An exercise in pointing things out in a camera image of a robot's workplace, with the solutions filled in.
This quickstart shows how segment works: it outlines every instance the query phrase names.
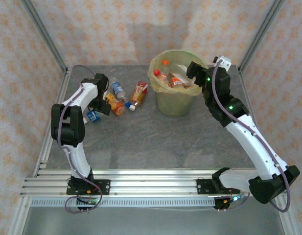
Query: patterned wallpaper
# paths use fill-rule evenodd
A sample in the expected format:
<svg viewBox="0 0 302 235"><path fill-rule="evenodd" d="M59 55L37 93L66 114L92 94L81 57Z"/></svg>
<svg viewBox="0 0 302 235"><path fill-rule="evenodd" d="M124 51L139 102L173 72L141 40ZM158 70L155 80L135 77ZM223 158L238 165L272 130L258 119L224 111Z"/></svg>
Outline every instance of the patterned wallpaper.
<svg viewBox="0 0 302 235"><path fill-rule="evenodd" d="M20 0L0 0L0 235L33 173L62 73Z"/></svg>
<svg viewBox="0 0 302 235"><path fill-rule="evenodd" d="M243 78L263 135L301 171L291 192L302 234L302 0L284 2Z"/></svg>
<svg viewBox="0 0 302 235"><path fill-rule="evenodd" d="M67 66L149 64L166 49L240 64L273 0L33 0Z"/></svg>

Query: gray floor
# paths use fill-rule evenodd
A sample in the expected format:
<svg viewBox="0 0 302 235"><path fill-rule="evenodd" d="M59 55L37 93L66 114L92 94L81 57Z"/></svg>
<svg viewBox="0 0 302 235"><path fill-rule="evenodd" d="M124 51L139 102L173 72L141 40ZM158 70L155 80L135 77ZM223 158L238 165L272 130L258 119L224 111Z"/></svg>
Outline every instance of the gray floor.
<svg viewBox="0 0 302 235"><path fill-rule="evenodd" d="M91 68L118 78L128 94L137 81L149 83L148 66ZM231 67L229 74L232 95L246 104L235 66ZM91 78L83 68L77 69L75 75L80 80ZM70 79L66 99L77 88L78 84ZM93 169L254 167L237 140L213 119L202 94L187 116L173 119L158 111L151 87L144 103L136 111L127 110L119 117L110 113L99 123L86 124L84 150ZM64 152L55 142L47 168L70 168Z"/></svg>
<svg viewBox="0 0 302 235"><path fill-rule="evenodd" d="M283 235L278 212L250 198L241 209L181 211L97 208L69 214L64 208L30 208L23 235Z"/></svg>

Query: wastebasket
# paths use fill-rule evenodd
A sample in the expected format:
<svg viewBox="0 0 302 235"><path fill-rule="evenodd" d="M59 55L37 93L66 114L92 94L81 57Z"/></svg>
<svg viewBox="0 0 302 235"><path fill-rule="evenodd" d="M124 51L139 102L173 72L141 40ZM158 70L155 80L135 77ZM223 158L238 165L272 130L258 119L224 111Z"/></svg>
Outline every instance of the wastebasket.
<svg viewBox="0 0 302 235"><path fill-rule="evenodd" d="M207 68L205 61L191 52L184 50L166 50L157 55L150 63L148 76L151 86L156 93L156 105L165 116L178 118L187 115L196 98L202 92L197 85L185 88L171 88L163 84L154 75L154 70L161 70L163 60L168 60L170 65L178 64L188 67L191 61L195 61L202 67Z"/></svg>

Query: bottle label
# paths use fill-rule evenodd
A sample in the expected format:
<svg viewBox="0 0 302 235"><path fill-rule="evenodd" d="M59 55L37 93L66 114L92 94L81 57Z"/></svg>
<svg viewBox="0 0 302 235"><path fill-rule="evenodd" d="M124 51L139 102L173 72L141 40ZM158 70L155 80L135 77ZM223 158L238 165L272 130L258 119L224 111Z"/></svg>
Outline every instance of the bottle label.
<svg viewBox="0 0 302 235"><path fill-rule="evenodd" d="M96 122L101 119L97 111L88 111L87 116L91 122Z"/></svg>
<svg viewBox="0 0 302 235"><path fill-rule="evenodd" d="M113 91L115 92L115 94L117 95L119 92L122 92L123 91L123 88L121 87L120 83L119 82L114 82L112 84L112 87L113 87Z"/></svg>
<svg viewBox="0 0 302 235"><path fill-rule="evenodd" d="M176 77L172 78L172 82L174 83L174 86L182 85L182 82Z"/></svg>

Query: enclosure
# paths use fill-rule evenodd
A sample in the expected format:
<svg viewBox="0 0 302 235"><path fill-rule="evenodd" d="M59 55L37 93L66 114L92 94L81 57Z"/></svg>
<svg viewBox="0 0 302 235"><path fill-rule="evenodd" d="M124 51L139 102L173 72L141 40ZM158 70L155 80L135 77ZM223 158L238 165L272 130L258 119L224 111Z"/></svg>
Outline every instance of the enclosure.
<svg viewBox="0 0 302 235"><path fill-rule="evenodd" d="M202 94L184 117L157 109L147 73L167 49L209 66L215 56L231 58L231 94L301 172L287 213L253 197L217 213L214 197L198 195L198 178L254 164ZM101 208L71 215L63 207L70 165L51 138L50 114L78 89L77 64L116 77L127 93L138 81L149 87L134 112L85 124L87 161L111 189ZM92 77L82 67L73 74ZM283 208L286 199L276 202ZM302 0L0 0L0 234L83 234L96 226L108 234L302 234Z"/></svg>

